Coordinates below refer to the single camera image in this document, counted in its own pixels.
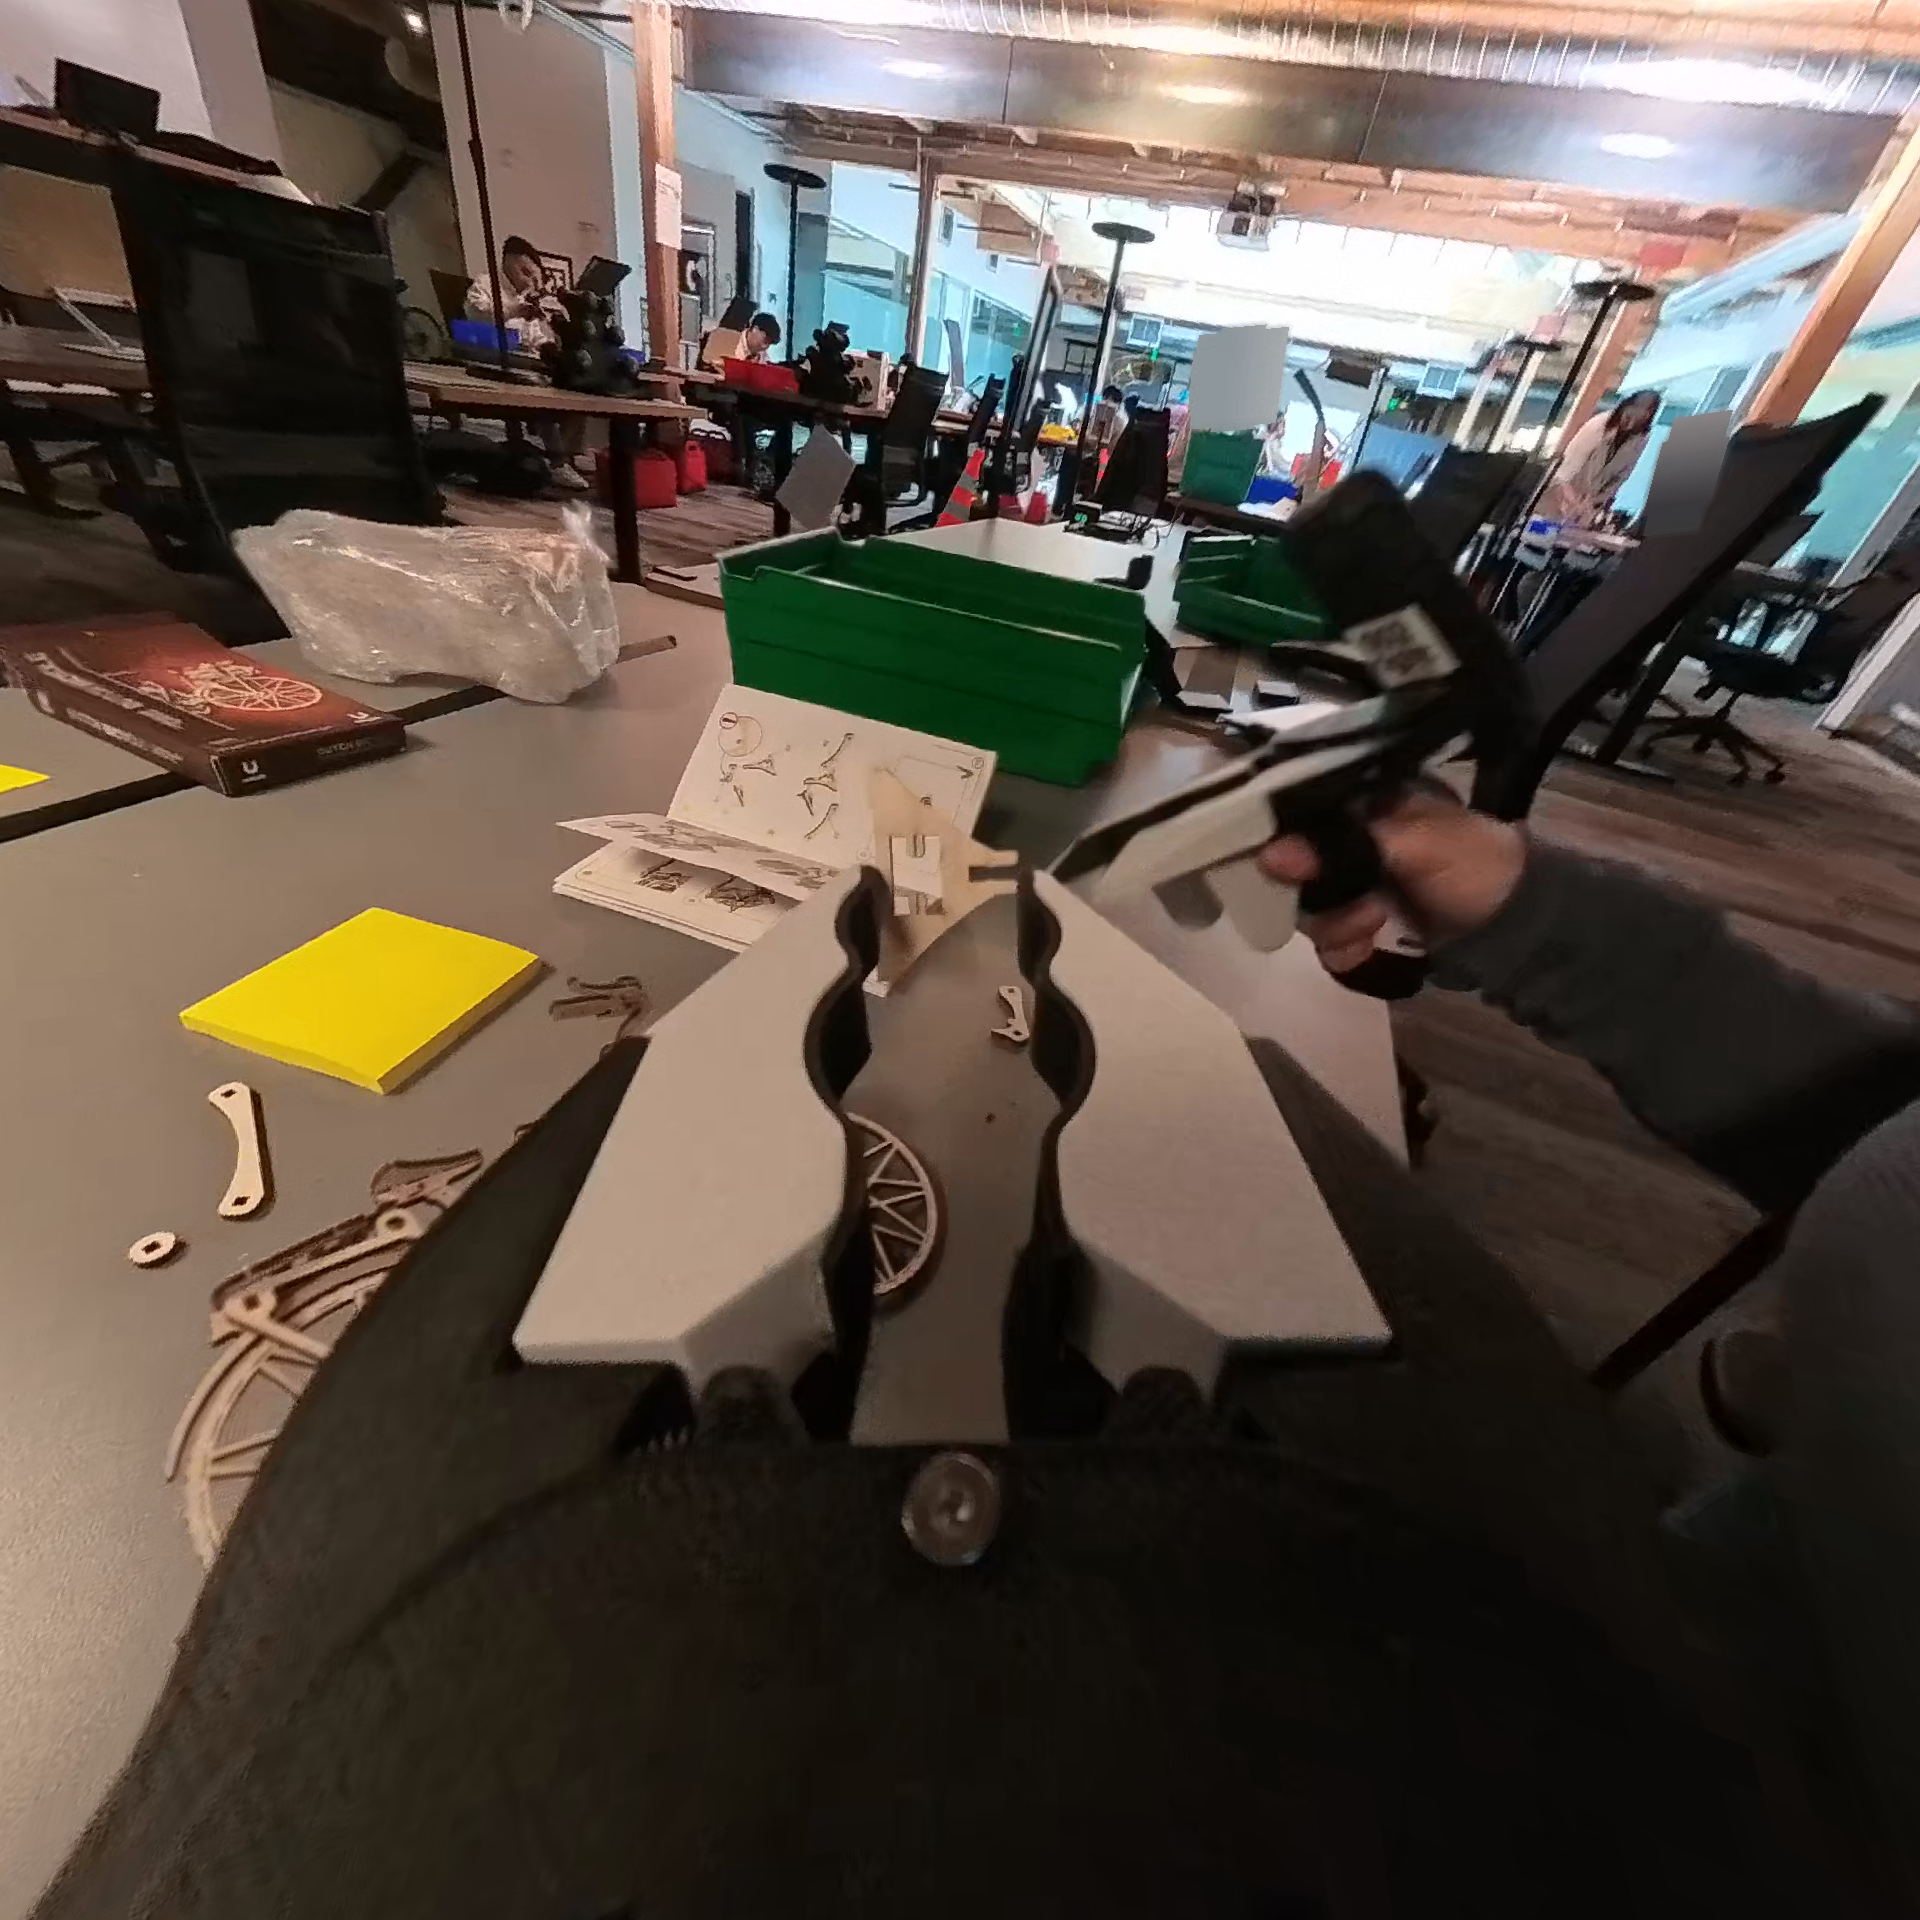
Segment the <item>dark red model kit box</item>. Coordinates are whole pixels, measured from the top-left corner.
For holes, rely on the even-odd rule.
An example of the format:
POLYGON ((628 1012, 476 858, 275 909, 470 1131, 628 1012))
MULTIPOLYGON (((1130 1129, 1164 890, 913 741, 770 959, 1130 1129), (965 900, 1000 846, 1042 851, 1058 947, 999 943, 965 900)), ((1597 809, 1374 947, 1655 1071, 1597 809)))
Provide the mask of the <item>dark red model kit box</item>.
POLYGON ((410 750, 401 718, 251 662, 174 617, 5 626, 0 665, 42 718, 227 800, 410 750))

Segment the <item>yellow sticky note pad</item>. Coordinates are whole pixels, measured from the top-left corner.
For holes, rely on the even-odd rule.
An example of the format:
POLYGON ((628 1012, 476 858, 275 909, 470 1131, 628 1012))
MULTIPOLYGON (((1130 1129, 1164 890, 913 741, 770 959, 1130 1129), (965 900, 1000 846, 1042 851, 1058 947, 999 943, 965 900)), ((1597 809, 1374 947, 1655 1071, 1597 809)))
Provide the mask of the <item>yellow sticky note pad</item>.
POLYGON ((525 947, 360 909, 180 1012, 251 1058, 392 1097, 541 979, 525 947))

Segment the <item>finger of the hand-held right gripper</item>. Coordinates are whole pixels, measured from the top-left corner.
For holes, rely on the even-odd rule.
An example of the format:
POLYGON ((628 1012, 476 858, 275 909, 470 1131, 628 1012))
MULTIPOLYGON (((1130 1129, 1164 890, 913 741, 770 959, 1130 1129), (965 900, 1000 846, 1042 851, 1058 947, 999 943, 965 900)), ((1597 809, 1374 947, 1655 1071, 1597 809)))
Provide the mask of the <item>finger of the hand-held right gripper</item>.
POLYGON ((1374 694, 1356 704, 1281 704, 1281 708, 1229 708, 1215 718, 1226 745, 1257 769, 1325 764, 1378 764, 1391 757, 1418 727, 1418 694, 1374 694))
POLYGON ((1344 909, 1386 883, 1374 813, 1452 753, 1472 753, 1468 732, 1275 732, 1165 800, 1084 832, 1042 872, 1042 904, 1115 909, 1198 883, 1213 909, 1226 909, 1213 874, 1302 838, 1313 851, 1307 904, 1344 909))

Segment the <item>wooden column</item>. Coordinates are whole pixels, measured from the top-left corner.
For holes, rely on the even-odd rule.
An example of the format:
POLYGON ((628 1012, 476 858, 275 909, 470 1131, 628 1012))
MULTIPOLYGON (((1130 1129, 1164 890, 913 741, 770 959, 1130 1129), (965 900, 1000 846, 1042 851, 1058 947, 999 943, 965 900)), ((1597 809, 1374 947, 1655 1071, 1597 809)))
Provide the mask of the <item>wooden column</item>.
POLYGON ((639 262, 648 360, 680 366, 680 174, 675 123, 675 7, 631 4, 636 138, 639 138, 639 262))

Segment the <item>triangular slotted wooden part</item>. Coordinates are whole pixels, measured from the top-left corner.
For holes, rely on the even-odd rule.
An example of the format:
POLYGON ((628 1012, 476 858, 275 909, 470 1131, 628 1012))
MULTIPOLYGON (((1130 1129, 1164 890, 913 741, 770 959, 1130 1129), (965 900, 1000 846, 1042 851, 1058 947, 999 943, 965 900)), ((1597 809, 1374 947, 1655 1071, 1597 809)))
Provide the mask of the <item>triangular slotted wooden part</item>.
POLYGON ((894 769, 868 778, 872 868, 888 880, 888 918, 872 993, 888 993, 977 904, 1020 890, 1020 853, 980 846, 894 769))

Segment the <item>person's right forearm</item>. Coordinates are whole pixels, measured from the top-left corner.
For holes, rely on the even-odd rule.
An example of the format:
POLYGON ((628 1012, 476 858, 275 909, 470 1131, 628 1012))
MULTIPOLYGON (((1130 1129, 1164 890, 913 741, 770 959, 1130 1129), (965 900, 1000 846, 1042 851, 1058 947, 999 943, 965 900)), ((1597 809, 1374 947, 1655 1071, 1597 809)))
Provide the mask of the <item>person's right forearm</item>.
POLYGON ((1437 979, 1590 1064, 1666 1150, 1785 1214, 1917 1106, 1917 1006, 1830 989, 1706 900, 1534 842, 1499 914, 1437 979))

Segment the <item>small green plastic bin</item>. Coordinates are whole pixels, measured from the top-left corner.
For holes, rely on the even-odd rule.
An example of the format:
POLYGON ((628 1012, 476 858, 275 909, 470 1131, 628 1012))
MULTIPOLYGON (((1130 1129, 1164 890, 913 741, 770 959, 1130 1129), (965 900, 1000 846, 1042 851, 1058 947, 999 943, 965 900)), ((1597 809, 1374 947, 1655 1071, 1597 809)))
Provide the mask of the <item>small green plastic bin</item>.
POLYGON ((1339 637, 1284 537, 1191 532, 1175 564, 1175 622, 1220 644, 1322 644, 1339 637))

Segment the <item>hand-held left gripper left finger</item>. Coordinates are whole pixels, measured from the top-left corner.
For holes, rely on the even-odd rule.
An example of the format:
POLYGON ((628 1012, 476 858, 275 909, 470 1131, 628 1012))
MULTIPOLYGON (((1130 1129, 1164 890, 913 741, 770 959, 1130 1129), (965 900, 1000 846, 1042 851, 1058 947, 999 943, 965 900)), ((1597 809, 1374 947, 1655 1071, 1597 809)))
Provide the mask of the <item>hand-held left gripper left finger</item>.
POLYGON ((659 1013, 513 1327, 525 1366, 862 1373, 874 872, 851 868, 659 1013))

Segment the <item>white instruction booklet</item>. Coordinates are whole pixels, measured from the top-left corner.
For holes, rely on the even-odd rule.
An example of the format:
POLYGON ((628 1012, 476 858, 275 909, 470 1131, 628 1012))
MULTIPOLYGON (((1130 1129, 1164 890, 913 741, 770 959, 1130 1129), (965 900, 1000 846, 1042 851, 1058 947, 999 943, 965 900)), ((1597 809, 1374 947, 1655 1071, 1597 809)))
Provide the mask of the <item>white instruction booklet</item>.
POLYGON ((872 868, 872 769, 894 769, 974 832, 994 765, 988 750, 965 741, 722 686, 675 800, 659 813, 566 823, 594 851, 553 890, 745 950, 830 880, 872 868))

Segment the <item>wooden bicycle model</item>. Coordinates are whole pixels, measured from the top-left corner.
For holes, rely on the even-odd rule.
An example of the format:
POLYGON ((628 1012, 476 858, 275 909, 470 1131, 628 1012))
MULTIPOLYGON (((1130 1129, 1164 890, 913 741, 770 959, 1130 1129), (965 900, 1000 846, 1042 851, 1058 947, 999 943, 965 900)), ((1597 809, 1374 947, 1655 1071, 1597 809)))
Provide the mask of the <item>wooden bicycle model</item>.
MULTIPOLYGON (((470 1279, 506 1279, 506 1339, 513 1352, 513 1327, 636 1073, 639 1050, 644 1038, 612 1043, 601 1064, 536 1119, 497 1167, 486 1172, 476 1156, 392 1164, 376 1181, 366 1214, 251 1263, 216 1287, 212 1334, 220 1359, 188 1393, 165 1462, 165 1472, 184 1485, 188 1539, 206 1567, 233 1533, 233 1511, 220 1511, 220 1485, 234 1484, 239 1491, 251 1491, 291 1406, 319 1378, 355 1316, 360 1316, 377 1283, 389 1283, 413 1250, 425 1250, 431 1237, 458 1237, 470 1256, 453 1266, 470 1279)), ((878 1217, 878 1237, 872 1237, 872 1214, 874 1201, 906 1201, 906 1174, 878 1172, 878 1156, 862 1139, 858 1118, 845 1113, 845 1119, 868 1191, 862 1220, 874 1307, 888 1274, 886 1263, 874 1263, 874 1250, 900 1250, 900 1217, 878 1217)), ((665 1373, 687 1400, 718 1378, 665 1373)), ((809 1373, 758 1378, 773 1383, 811 1439, 840 1439, 851 1432, 858 1373, 816 1359, 809 1373)))

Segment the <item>black tilted monitor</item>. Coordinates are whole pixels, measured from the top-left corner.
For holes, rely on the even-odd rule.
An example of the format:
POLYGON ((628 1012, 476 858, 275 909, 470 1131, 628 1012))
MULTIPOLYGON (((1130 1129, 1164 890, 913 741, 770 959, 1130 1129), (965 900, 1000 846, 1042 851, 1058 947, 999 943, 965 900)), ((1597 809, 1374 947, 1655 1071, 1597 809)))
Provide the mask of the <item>black tilted monitor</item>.
POLYGON ((1518 662, 1528 725, 1515 750, 1480 764, 1472 809, 1518 823, 1555 753, 1616 680, 1648 662, 1744 557, 1796 513, 1828 467, 1866 432, 1882 398, 1796 426, 1744 426, 1691 532, 1642 537, 1518 662))

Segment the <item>black mesh office chair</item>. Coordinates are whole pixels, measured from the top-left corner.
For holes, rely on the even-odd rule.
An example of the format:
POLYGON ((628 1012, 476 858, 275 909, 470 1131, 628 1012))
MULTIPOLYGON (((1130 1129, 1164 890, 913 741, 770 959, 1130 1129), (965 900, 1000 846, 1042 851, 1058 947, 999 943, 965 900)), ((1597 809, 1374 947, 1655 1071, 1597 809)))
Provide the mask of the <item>black mesh office chair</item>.
POLYGON ((184 573, 294 510, 441 523, 406 385, 401 278, 377 214, 109 159, 158 480, 112 505, 184 573))

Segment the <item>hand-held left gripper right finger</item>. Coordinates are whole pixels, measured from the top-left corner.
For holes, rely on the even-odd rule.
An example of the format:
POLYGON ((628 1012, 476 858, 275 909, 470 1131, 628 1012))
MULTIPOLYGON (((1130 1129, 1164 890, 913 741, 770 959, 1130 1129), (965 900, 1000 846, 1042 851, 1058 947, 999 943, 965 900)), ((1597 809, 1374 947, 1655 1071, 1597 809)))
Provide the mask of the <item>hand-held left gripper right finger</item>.
POLYGON ((1068 1352, 1112 1390, 1382 1354, 1391 1322, 1239 1022, 1042 872, 1020 883, 1020 968, 1058 1097, 1034 1201, 1068 1352))

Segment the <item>thin curved wooden strip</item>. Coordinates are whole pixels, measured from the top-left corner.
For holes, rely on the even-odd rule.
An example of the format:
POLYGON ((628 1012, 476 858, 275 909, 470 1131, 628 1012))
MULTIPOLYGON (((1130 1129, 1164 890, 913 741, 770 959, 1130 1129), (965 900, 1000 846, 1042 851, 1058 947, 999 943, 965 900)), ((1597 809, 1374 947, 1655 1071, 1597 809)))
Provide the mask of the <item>thin curved wooden strip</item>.
POLYGON ((259 1097, 247 1082, 225 1082, 206 1092, 206 1104, 233 1129, 233 1174, 220 1201, 220 1220, 247 1220, 275 1201, 275 1164, 259 1119, 259 1097))

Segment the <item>person's right hand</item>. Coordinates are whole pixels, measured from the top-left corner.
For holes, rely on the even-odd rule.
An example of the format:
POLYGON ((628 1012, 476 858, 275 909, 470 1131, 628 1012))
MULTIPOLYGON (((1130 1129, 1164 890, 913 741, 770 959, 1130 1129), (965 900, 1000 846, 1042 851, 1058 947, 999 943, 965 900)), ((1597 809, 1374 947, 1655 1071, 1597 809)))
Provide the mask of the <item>person's right hand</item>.
POLYGON ((1518 826, 1472 813, 1442 789, 1406 791, 1367 823, 1367 838, 1382 853, 1382 890, 1302 918, 1334 979, 1351 979, 1391 923, 1422 947, 1472 933, 1515 894, 1528 853, 1518 826))

